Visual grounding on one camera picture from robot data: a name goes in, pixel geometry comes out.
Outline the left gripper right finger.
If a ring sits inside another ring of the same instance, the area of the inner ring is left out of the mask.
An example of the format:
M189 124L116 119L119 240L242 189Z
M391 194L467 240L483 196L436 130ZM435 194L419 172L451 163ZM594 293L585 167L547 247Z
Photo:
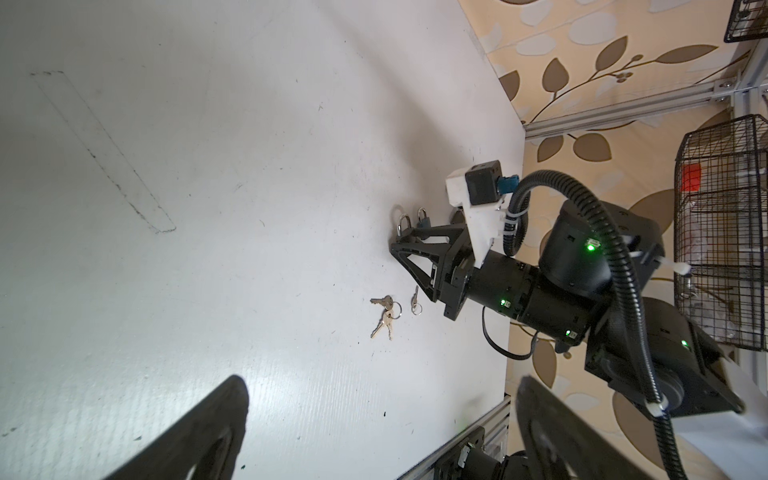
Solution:
M530 376L520 381L515 412L533 479L649 477Z

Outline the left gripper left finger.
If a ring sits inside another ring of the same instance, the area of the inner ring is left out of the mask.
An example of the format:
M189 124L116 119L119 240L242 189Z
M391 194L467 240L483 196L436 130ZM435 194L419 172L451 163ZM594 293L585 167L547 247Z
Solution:
M230 479L246 433L249 393L232 375L110 479Z

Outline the black padlock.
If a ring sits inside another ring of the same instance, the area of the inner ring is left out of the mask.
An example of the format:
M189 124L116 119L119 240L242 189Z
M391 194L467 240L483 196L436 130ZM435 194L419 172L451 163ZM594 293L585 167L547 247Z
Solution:
M408 214L402 214L396 222L396 234L401 237L409 229L412 228L411 218Z

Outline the silver key bunch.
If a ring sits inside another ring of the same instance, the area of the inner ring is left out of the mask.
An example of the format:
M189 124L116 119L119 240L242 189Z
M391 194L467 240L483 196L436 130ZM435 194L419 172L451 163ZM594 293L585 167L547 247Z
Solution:
M370 338L373 339L382 330L387 331L389 340L393 338L393 322L402 315L402 306L390 295L380 298L371 298L370 303L382 307L382 313L376 327L372 330Z

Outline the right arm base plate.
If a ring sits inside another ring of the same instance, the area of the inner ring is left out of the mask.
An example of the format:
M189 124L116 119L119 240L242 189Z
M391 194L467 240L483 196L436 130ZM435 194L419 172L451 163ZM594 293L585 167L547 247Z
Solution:
M433 479L513 480L531 479L525 454L505 456L498 461L484 450L485 429L476 427L434 464Z

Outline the small key with ring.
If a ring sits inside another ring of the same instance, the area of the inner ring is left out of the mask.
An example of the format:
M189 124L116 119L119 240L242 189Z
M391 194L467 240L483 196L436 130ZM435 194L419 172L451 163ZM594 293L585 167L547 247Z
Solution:
M420 288L418 285L416 285L414 287L414 293L410 299L410 310L414 316L418 316L423 312L423 307L419 302L419 292L420 292Z

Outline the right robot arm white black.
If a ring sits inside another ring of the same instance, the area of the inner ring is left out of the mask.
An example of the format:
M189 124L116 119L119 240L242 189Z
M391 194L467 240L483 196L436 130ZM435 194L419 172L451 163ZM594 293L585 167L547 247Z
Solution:
M642 292L666 262L656 222L575 178L505 177L495 162L446 181L459 219L402 217L391 255L449 319L474 301L553 339L648 419L672 478L682 437L731 477L767 474L767 399L680 304Z

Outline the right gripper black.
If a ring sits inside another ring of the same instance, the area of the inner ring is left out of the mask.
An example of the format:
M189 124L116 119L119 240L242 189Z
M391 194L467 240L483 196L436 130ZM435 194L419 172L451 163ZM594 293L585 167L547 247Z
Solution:
M431 301L440 299L444 304L444 316L456 320L476 269L468 227L459 223L402 229L389 251ZM430 273L421 269L411 257L429 260Z

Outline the blue padlock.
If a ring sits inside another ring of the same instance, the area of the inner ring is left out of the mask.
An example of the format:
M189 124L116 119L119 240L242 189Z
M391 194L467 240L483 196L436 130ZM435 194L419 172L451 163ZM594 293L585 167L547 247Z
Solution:
M426 229L431 227L431 220L424 208L419 208L417 210L417 224L416 227L419 229Z

